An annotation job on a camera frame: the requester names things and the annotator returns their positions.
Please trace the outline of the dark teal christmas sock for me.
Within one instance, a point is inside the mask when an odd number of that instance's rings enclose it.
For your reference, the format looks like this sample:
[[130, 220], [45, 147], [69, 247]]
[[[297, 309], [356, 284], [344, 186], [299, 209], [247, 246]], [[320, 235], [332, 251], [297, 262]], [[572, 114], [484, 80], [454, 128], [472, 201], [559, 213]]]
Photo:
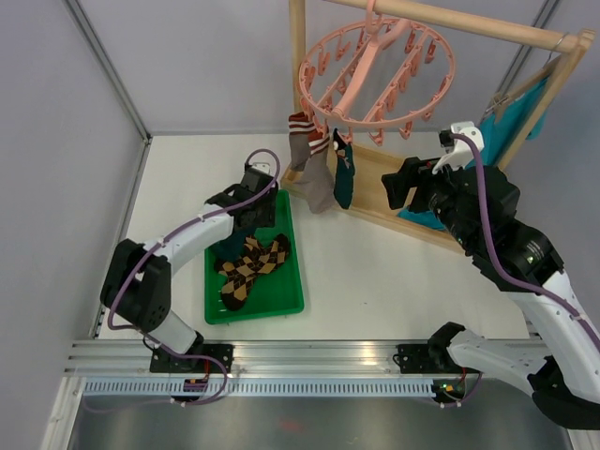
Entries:
[[337, 157], [334, 197], [342, 209], [349, 209], [353, 201], [355, 176], [353, 147], [341, 137], [336, 128], [333, 132], [333, 148]]

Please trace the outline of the grey sock red striped cuff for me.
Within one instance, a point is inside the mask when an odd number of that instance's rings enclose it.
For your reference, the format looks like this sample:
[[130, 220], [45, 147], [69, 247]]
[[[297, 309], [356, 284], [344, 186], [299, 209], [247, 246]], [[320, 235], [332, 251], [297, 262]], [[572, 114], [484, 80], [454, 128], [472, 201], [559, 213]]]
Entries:
[[291, 170], [302, 172], [310, 155], [308, 137], [315, 126], [304, 112], [296, 112], [288, 118], [288, 129]]

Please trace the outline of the pink round clip hanger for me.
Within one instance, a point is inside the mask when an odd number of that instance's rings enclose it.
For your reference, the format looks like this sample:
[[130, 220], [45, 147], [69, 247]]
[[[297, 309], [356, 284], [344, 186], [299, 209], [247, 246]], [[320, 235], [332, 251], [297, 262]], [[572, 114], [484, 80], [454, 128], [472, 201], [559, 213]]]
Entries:
[[385, 16], [375, 2], [366, 16], [329, 33], [304, 56], [296, 92], [319, 130], [364, 131], [382, 145], [395, 129], [403, 139], [427, 122], [449, 92], [457, 63], [449, 42], [421, 22]]

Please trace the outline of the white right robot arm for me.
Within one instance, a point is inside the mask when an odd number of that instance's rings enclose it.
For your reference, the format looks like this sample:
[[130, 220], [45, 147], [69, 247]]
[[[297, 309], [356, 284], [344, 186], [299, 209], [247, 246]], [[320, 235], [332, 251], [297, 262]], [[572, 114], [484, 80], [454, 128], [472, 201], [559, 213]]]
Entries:
[[542, 354], [516, 350], [448, 322], [427, 342], [439, 370], [473, 369], [529, 395], [555, 424], [599, 428], [599, 333], [584, 318], [563, 260], [549, 239], [516, 218], [520, 191], [498, 168], [434, 172], [435, 159], [407, 158], [382, 176], [390, 208], [431, 212], [480, 274], [507, 295], [543, 339]]

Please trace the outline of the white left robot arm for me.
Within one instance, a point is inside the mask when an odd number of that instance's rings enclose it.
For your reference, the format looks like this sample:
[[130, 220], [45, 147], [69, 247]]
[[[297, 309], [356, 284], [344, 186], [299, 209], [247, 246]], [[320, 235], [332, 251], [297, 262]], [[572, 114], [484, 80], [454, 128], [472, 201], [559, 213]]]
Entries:
[[110, 313], [172, 351], [171, 359], [185, 372], [204, 359], [202, 336], [172, 310], [172, 278], [198, 254], [235, 233], [272, 226], [278, 182], [250, 165], [240, 183], [205, 201], [198, 216], [164, 237], [136, 243], [121, 241], [113, 251], [100, 294]]

